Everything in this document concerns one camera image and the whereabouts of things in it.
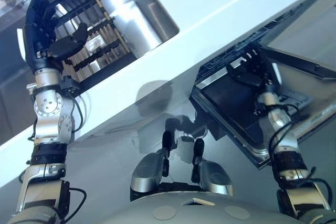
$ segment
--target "black cable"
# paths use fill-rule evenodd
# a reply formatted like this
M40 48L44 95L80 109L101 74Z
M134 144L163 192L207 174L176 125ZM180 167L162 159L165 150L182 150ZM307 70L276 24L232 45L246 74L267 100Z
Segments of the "black cable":
M76 99L75 99L70 93L68 93L68 96L72 99L72 101L73 101L74 104L76 105L77 110L78 110L78 113L79 113L79 116L80 116L80 124L79 124L79 127L78 127L77 129L75 129L74 131L72 131L72 132L74 133L74 132L79 131L79 130L83 127L84 119L83 119L82 110L80 109L80 106L79 106L78 102L76 101Z
M281 127L280 129L278 129L273 135L272 137L269 139L268 142L268 154L269 154L269 158L271 159L271 161L273 161L273 152L271 152L272 150L272 144L274 139L276 138L276 136L283 131L286 127L290 126L292 124L292 122L286 123L283 127Z
M281 136L281 138L279 139L279 141L277 143L275 143L275 145L271 148L270 153L274 153L275 148L279 145L279 143L285 138L285 136L289 133L289 131L293 128L293 124L289 125L288 129L286 129L286 131L284 132L284 134Z
M23 172L20 173L20 175L17 177L20 183L23 183L22 176L26 173L26 170L23 170Z
M79 206L76 208L76 210L67 219L65 219L64 221L62 221L61 224L67 223L73 216L76 215L76 213L80 210L80 208L84 204L84 202L86 200L86 197L87 197L87 193L83 189L70 187L69 190L81 192L83 194L83 199L82 199L81 203L79 204Z
M29 141L34 141L34 137L35 137L35 134L36 134L36 124L37 124L37 118L35 119L34 124L33 124L33 133L28 138Z
M302 116L301 118L297 119L296 122L299 122L301 121L302 119L304 119L306 116ZM274 150L275 148L278 146L278 144L284 139L284 137L288 134L288 132L291 130L291 128L294 126L293 124L293 121L285 124L283 127L281 127L280 129L278 129L274 134L273 136L270 138L270 141L268 143L268 154L269 154L269 158L271 160L271 163L274 161ZM274 145L272 146L273 144L273 141L275 139L275 137L282 131L284 130L285 128L287 128L286 131L284 132L284 134L281 136L281 138L279 139L279 141ZM330 185L328 184L327 181L325 181L324 179L321 179L321 178L311 178L311 176L315 173L316 171L316 167L313 167L310 171L310 174L307 176L307 178L303 179L302 181L298 182L295 186L296 187L300 187L302 186L303 184L306 184L306 183L313 183L313 182L320 182L320 183L323 183L326 188L327 188L327 191L328 191L328 204L331 206L332 204L332 189L330 187Z

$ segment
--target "kitchen counter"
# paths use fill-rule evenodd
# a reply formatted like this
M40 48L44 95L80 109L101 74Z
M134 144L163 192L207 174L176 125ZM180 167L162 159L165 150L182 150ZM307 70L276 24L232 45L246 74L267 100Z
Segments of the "kitchen counter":
M301 1L159 0L179 33L78 98L86 122L75 140L146 125L177 106L188 98L204 62ZM10 164L0 169L0 187L25 169L31 134L29 127L0 146L0 161Z

